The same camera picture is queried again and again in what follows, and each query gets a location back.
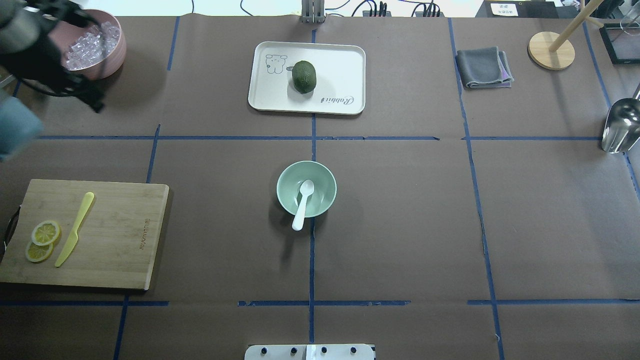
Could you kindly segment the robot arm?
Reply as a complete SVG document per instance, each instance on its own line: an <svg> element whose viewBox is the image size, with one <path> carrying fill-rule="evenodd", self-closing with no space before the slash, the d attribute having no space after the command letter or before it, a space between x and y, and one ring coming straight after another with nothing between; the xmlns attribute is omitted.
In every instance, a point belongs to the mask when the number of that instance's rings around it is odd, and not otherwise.
<svg viewBox="0 0 640 360"><path fill-rule="evenodd" d="M51 97L73 97L94 112L103 107L104 92L87 76L62 64L50 38L58 23L86 28L99 25L89 12L70 0L3 0L0 3L0 63L20 84ZM42 121L18 98L1 92L0 157L7 161L36 139Z"/></svg>

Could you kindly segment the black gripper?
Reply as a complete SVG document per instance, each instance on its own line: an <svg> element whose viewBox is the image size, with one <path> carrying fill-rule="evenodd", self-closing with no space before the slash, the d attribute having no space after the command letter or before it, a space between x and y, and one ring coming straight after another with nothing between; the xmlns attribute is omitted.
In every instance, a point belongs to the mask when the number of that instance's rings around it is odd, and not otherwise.
<svg viewBox="0 0 640 360"><path fill-rule="evenodd" d="M87 104L96 114L105 107L105 94L100 89L93 89L92 81L86 75L72 73L57 65L45 71L46 93L55 97L76 97Z"/></svg>

